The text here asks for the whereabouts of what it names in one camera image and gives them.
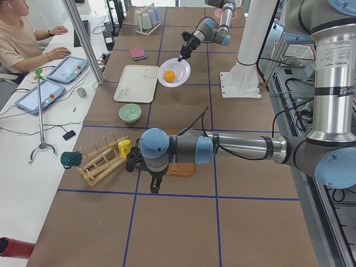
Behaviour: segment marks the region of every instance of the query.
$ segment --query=green bowl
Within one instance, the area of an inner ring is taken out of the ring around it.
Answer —
[[[141,117],[141,108],[136,104],[126,104],[120,108],[118,116],[127,123],[136,122]]]

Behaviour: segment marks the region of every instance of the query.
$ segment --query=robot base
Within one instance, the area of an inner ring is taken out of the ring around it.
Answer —
[[[237,66],[239,68],[234,66],[230,72],[220,73],[222,97],[261,98],[256,67],[240,64]]]

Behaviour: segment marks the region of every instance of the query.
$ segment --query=brown table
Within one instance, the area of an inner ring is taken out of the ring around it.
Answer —
[[[242,9],[228,47],[202,44],[188,60],[192,73],[184,85],[157,84],[154,101],[140,104],[138,122],[118,118],[125,103],[113,94],[123,68],[178,57],[181,32],[194,31],[214,11],[161,8],[162,25],[149,36],[124,25],[75,150],[104,145],[102,137],[111,132],[136,140],[147,128],[186,127],[206,106],[206,129],[269,136],[274,113],[268,92],[261,89],[259,99],[221,96],[219,73],[235,64]],[[148,59],[134,62],[128,51],[140,46]],[[145,172],[121,167],[90,187],[75,168],[67,170],[27,266],[318,266],[288,166],[217,156],[197,165],[193,177],[165,176],[159,195],[150,193],[150,181]]]

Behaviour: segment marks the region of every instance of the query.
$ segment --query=white table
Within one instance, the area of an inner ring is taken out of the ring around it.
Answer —
[[[104,17],[82,16],[82,19],[89,19],[91,31],[102,25]],[[73,47],[73,25],[68,19],[64,25],[69,32],[53,37],[46,51],[50,51],[58,46],[65,46],[73,56],[86,58],[81,47]],[[91,33],[91,44],[97,58],[106,51],[106,46],[102,34]],[[44,66],[55,66],[61,60],[51,61]],[[49,73],[51,69],[43,70],[43,75]],[[70,90],[82,77],[91,70],[88,65],[80,77],[66,86]],[[30,83],[29,78],[25,78],[19,88],[31,89],[36,84]],[[90,73],[85,82],[80,86],[84,87],[87,96],[80,98],[75,92],[67,100],[54,103],[43,114],[43,123],[51,125],[64,125],[69,122],[83,121],[97,87],[93,73]],[[9,107],[14,105],[24,92],[15,92],[4,106],[0,113],[4,113]],[[17,107],[11,109],[0,117],[22,114],[24,111]],[[38,116],[24,114],[16,117],[0,119],[0,126],[12,131],[33,133],[39,131]],[[5,130],[0,130],[0,236],[6,236],[18,240],[35,243],[42,229],[44,220],[51,206],[58,184],[64,172],[60,163],[60,156],[65,151],[72,151],[82,125],[64,126],[67,131],[74,130],[75,137],[65,141],[62,137],[65,131],[60,127],[45,131],[45,142],[56,148],[56,154],[51,149],[44,149],[36,152],[33,164],[29,164],[29,157],[32,150],[40,144],[39,133],[33,136],[19,135]],[[27,260],[14,258],[0,258],[0,266],[23,267]]]

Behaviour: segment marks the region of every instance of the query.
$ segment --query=shirt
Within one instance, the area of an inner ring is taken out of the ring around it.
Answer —
[[[19,73],[12,66],[25,58],[42,54],[34,35],[35,29],[25,17],[21,18],[21,26],[13,27],[0,21],[0,61],[6,68]]]

